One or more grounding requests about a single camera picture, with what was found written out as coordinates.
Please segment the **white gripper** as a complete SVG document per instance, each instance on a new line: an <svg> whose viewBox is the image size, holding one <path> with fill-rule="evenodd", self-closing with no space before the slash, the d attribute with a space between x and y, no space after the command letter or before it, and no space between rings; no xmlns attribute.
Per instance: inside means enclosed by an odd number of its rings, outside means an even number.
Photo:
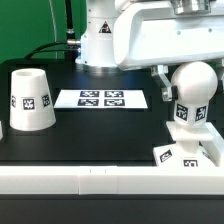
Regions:
<svg viewBox="0 0 224 224"><path fill-rule="evenodd" d="M224 0L177 5L175 0L115 0L115 63L123 70L151 67L164 102L177 99L166 65L224 58Z"/></svg>

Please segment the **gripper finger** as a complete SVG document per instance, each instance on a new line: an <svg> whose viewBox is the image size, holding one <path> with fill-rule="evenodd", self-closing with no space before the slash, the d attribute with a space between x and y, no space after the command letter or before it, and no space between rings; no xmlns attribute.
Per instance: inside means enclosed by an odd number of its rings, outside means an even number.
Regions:
<svg viewBox="0 0 224 224"><path fill-rule="evenodd" d="M217 92L224 92L224 59L220 59L216 64L218 78Z"/></svg>

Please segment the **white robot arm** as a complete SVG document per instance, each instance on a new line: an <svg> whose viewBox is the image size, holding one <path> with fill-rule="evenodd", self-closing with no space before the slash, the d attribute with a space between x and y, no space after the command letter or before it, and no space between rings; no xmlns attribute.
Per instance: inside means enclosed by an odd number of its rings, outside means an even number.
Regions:
<svg viewBox="0 0 224 224"><path fill-rule="evenodd" d="M168 68L224 60L224 0L86 0L76 62L84 70L150 68L165 101L178 98Z"/></svg>

